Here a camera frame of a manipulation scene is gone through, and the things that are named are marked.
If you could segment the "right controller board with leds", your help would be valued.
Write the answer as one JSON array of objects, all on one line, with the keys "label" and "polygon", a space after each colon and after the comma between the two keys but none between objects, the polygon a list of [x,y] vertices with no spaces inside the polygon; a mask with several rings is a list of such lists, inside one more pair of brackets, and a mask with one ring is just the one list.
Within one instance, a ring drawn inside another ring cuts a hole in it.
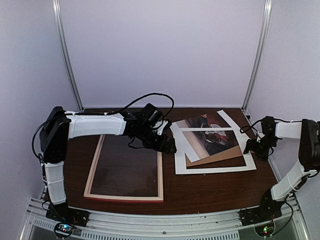
[{"label": "right controller board with leds", "polygon": [[257,225],[254,227],[255,233],[262,238],[270,237],[275,231],[275,224],[272,222]]}]

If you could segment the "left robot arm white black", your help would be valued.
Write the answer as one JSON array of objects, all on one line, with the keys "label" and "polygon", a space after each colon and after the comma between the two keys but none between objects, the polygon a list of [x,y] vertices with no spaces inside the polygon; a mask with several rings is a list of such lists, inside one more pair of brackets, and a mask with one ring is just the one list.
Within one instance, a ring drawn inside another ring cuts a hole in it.
[{"label": "left robot arm white black", "polygon": [[71,209],[64,205],[67,203],[64,161],[70,139],[95,135],[127,136],[132,141],[140,140],[143,149],[174,154],[177,151],[175,139],[166,134],[171,124],[169,119],[165,119],[165,114],[150,103],[133,113],[121,109],[85,114],[66,111],[61,106],[54,107],[33,134],[40,141],[40,153],[34,155],[44,173],[43,181],[54,205],[53,215],[61,222],[72,218]]}]

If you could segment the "right aluminium corner post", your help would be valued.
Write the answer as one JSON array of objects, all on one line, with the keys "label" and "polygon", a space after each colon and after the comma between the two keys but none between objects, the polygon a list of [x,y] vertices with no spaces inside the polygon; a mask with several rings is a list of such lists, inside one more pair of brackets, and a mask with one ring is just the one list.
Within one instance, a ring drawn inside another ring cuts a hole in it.
[{"label": "right aluminium corner post", "polygon": [[255,83],[258,78],[259,69],[261,66],[262,58],[263,58],[264,48],[267,43],[267,38],[268,38],[268,33],[270,28],[270,21],[272,17],[272,6],[273,6],[272,0],[264,1],[262,22],[260,27],[260,34],[258,38],[256,54],[253,62],[252,71],[250,74],[249,84],[248,84],[244,101],[242,104],[242,108],[241,108],[244,112],[248,111],[248,106],[254,91]]}]

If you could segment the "left controller board with leds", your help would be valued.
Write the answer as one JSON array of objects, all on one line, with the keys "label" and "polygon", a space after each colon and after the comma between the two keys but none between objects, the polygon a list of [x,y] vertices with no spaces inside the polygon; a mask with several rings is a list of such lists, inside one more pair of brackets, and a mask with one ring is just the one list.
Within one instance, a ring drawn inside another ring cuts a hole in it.
[{"label": "left controller board with leds", "polygon": [[58,238],[68,238],[73,234],[74,230],[75,227],[73,225],[64,222],[58,222],[53,228],[53,232]]}]

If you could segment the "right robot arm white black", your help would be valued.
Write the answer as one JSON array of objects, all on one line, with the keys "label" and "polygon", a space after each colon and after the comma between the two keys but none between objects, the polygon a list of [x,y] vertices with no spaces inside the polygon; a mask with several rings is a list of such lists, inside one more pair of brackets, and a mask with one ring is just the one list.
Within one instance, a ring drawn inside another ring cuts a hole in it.
[{"label": "right robot arm white black", "polygon": [[299,140],[295,165],[280,182],[264,193],[256,210],[258,219],[266,221],[276,212],[276,208],[285,204],[291,194],[320,173],[320,123],[305,118],[285,121],[266,116],[251,126],[242,127],[240,133],[245,134],[257,123],[261,124],[262,132],[257,132],[255,138],[246,141],[244,154],[254,152],[258,158],[266,161],[279,140]]}]

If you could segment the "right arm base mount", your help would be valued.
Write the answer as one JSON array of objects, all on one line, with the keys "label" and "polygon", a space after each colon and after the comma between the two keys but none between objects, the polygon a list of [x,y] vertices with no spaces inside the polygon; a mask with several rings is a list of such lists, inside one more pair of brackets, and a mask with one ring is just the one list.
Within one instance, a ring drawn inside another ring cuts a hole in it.
[{"label": "right arm base mount", "polygon": [[259,206],[242,209],[238,212],[241,224],[248,226],[279,218],[282,216],[281,208],[284,204],[285,201],[263,198]]}]

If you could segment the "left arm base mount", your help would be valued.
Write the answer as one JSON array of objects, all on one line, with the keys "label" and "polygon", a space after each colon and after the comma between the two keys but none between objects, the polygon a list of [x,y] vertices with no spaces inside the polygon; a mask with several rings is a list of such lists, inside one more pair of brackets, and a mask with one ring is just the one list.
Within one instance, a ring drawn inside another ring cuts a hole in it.
[{"label": "left arm base mount", "polygon": [[86,227],[90,213],[86,210],[71,208],[68,206],[68,203],[65,202],[57,205],[50,203],[45,216],[57,222]]}]

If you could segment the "left aluminium corner post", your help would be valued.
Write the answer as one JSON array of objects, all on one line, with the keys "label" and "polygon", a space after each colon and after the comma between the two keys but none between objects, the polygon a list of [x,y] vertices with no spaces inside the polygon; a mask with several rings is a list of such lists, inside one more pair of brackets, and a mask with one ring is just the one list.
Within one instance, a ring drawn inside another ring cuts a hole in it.
[{"label": "left aluminium corner post", "polygon": [[71,91],[72,94],[75,98],[76,105],[79,109],[79,111],[83,111],[85,108],[83,106],[80,93],[77,87],[74,71],[72,68],[72,63],[70,59],[70,54],[68,51],[68,45],[67,45],[67,40],[66,40],[66,34],[64,30],[64,24],[63,24],[63,16],[62,16],[62,11],[61,11],[61,1],[60,0],[53,0],[52,1],[52,6],[53,6],[53,13],[54,13],[54,18],[57,26],[57,31],[58,31],[58,36],[59,36],[59,41],[60,41],[60,46],[62,50],[62,56],[63,56],[63,62],[65,65],[66,69],[66,74],[67,74],[67,79],[70,83]]}]

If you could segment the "aluminium corner post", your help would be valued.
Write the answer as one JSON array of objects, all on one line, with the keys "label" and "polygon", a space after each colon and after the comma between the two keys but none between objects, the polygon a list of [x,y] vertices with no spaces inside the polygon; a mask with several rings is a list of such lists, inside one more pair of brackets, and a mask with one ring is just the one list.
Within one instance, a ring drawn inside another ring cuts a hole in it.
[{"label": "aluminium corner post", "polygon": [[241,108],[244,112],[248,111],[248,106],[254,91],[255,83],[258,78],[259,69],[261,66],[262,58],[263,58],[264,48],[267,43],[267,38],[268,38],[268,33],[270,28],[270,21],[272,17],[272,6],[273,6],[272,0],[264,1],[262,22],[260,27],[260,34],[258,38],[256,54],[253,62],[252,71],[250,74],[249,84],[248,84],[244,101],[242,104],[242,108]]},{"label": "aluminium corner post", "polygon": [[63,24],[63,16],[62,16],[62,11],[61,11],[61,1],[60,0],[53,0],[52,1],[52,6],[53,6],[53,13],[54,13],[54,18],[57,26],[57,31],[58,31],[58,36],[59,36],[59,41],[60,41],[60,46],[62,50],[62,56],[63,56],[63,62],[65,65],[66,69],[66,74],[67,74],[67,79],[70,83],[71,91],[72,94],[75,98],[76,105],[79,109],[79,111],[83,111],[85,108],[83,106],[80,93],[77,87],[74,71],[72,68],[72,63],[70,59],[70,54],[68,51],[68,45],[67,45],[67,40],[66,40],[66,34],[64,30],[64,24]]}]

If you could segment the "dark painting photo print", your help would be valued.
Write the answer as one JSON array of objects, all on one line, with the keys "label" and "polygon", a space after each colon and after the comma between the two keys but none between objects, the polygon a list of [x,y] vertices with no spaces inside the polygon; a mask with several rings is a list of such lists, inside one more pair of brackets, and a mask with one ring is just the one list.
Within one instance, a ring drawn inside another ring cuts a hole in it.
[{"label": "dark painting photo print", "polygon": [[182,129],[185,155],[191,162],[240,147],[235,132],[218,113],[204,113],[171,125]]}]

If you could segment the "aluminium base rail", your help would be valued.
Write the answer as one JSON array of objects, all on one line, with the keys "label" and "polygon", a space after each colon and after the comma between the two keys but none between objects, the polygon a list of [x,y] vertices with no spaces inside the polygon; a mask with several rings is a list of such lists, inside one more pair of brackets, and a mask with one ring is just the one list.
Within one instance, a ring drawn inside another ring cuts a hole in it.
[{"label": "aluminium base rail", "polygon": [[70,240],[264,240],[258,231],[273,226],[271,240],[308,240],[298,201],[291,197],[274,220],[243,225],[239,210],[178,215],[137,215],[90,210],[86,226]]}]

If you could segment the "brown backing board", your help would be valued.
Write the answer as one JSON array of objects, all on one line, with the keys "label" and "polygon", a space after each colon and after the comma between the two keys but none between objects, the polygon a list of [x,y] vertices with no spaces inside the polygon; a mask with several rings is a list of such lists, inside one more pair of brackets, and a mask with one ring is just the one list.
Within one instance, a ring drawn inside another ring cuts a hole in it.
[{"label": "brown backing board", "polygon": [[242,157],[243,153],[241,151],[241,148],[239,146],[232,147],[228,150],[219,152],[217,154],[202,158],[200,160],[191,162],[188,158],[187,155],[185,155],[185,161],[186,161],[186,166],[189,167],[194,167],[194,166],[200,166],[204,164],[211,164],[215,162],[220,162],[224,160],[229,160],[232,158],[237,158],[237,157]]}]

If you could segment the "controller board with leds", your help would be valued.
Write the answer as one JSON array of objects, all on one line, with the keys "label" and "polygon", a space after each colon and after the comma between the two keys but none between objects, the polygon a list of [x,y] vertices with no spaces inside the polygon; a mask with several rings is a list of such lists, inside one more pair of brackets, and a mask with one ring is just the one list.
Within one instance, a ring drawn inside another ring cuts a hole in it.
[{"label": "controller board with leds", "polygon": [[272,222],[257,225],[254,227],[255,233],[262,238],[270,237],[275,231],[275,224]]},{"label": "controller board with leds", "polygon": [[73,225],[64,222],[58,222],[53,228],[53,232],[58,238],[68,238],[73,234],[74,230],[75,227]]}]

